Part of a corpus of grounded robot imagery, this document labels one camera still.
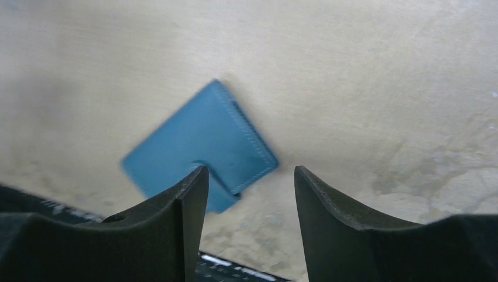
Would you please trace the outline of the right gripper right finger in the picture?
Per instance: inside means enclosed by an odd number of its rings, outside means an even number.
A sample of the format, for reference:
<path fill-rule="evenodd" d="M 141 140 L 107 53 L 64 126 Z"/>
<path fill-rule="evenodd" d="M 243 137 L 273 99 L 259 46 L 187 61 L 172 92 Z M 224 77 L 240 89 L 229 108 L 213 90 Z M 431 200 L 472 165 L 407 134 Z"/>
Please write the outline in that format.
<path fill-rule="evenodd" d="M 304 166 L 295 197 L 310 281 L 496 281 L 497 216 L 419 224 L 377 211 Z"/>

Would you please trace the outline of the blue card holder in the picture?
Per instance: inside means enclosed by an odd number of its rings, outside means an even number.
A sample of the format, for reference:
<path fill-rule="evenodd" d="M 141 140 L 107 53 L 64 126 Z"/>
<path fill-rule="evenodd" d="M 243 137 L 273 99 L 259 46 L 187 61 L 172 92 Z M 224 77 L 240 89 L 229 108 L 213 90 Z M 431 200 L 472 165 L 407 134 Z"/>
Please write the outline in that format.
<path fill-rule="evenodd" d="M 212 80 L 128 153 L 130 180 L 152 197 L 199 166 L 209 171 L 207 212 L 222 213 L 248 186 L 278 167 L 278 159 L 235 97 Z"/>

